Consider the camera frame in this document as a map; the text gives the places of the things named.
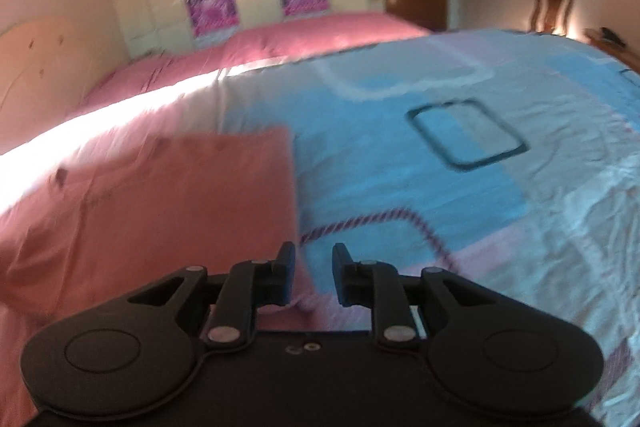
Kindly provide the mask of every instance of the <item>silver rivet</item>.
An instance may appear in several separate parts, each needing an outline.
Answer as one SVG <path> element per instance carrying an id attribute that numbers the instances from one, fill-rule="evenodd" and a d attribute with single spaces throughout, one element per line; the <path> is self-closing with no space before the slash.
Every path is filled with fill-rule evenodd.
<path id="1" fill-rule="evenodd" d="M 240 338 L 240 331 L 231 326 L 218 326 L 210 330 L 207 336 L 210 341 L 228 344 Z"/>
<path id="2" fill-rule="evenodd" d="M 284 350 L 290 355 L 302 355 L 302 352 L 304 351 L 304 349 L 300 346 L 287 346 L 284 348 Z"/>
<path id="3" fill-rule="evenodd" d="M 416 337 L 414 328 L 409 326 L 390 326 L 383 334 L 389 342 L 409 342 Z"/>
<path id="4" fill-rule="evenodd" d="M 317 342 L 308 342 L 305 344 L 305 351 L 320 351 L 322 346 Z"/>

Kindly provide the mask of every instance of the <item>chair backrest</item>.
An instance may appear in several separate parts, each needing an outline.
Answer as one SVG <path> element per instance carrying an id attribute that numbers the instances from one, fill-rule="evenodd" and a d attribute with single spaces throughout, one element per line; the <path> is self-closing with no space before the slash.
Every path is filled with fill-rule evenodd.
<path id="1" fill-rule="evenodd" d="M 556 25 L 560 15 L 560 9 L 562 7 L 563 0 L 546 0 L 546 13 L 542 19 L 542 33 L 554 33 L 556 31 Z M 574 0 L 568 0 L 566 8 L 564 9 L 564 15 L 562 16 L 562 24 L 560 34 L 566 36 L 569 30 L 569 17 L 574 9 Z M 540 23 L 540 15 L 542 12 L 542 0 L 536 0 L 536 5 L 533 9 L 533 14 L 530 21 L 530 31 L 537 32 L 538 25 Z"/>

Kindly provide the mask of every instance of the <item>bed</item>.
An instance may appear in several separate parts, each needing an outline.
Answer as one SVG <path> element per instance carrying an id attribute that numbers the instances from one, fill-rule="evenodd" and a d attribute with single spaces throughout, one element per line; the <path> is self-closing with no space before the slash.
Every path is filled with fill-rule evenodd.
<path id="1" fill-rule="evenodd" d="M 427 35 L 369 14 L 284 24 L 117 71 L 65 123 L 0 156 L 14 181 L 0 203 L 149 134 L 286 126 L 313 327 L 368 326 L 337 304 L 334 243 L 401 273 L 446 267 L 591 333 L 606 370 L 585 407 L 633 426 L 639 88 L 616 60 L 556 36 Z"/>

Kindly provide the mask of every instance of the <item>wooden headboard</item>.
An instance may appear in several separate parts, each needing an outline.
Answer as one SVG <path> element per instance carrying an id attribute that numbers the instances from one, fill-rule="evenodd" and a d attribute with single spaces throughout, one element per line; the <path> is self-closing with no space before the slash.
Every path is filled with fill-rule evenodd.
<path id="1" fill-rule="evenodd" d="M 55 127 L 100 75 L 98 51 L 64 17 L 0 36 L 0 155 Z"/>

